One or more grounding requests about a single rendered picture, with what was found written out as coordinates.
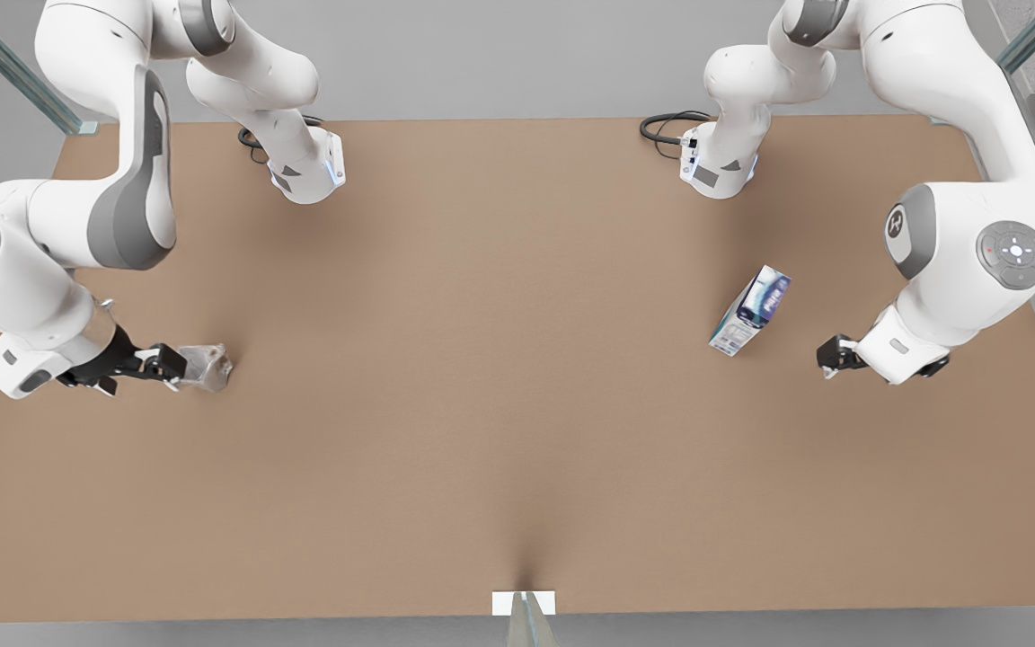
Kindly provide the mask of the white post foot plate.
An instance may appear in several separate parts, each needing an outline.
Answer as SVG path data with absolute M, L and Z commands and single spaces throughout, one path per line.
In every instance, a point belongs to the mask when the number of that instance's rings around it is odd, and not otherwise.
M 492 592 L 491 614 L 493 616 L 512 615 L 514 595 L 525 595 L 525 598 L 535 599 L 546 616 L 557 615 L 557 593 L 554 590 L 535 590 L 535 592 Z

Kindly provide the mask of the blue and white carton box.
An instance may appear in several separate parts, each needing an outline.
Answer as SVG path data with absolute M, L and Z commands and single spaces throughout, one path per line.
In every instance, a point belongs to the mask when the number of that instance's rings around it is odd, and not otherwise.
M 788 275 L 767 265 L 761 267 L 727 308 L 708 345 L 727 356 L 735 356 L 769 324 L 792 283 Z

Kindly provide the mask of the clear grey glass cup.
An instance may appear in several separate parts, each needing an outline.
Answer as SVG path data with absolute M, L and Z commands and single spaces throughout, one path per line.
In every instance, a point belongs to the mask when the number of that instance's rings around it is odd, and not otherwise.
M 226 346 L 186 345 L 177 349 L 186 360 L 186 366 L 178 386 L 193 386 L 204 392 L 221 392 L 227 386 L 233 361 L 227 356 Z

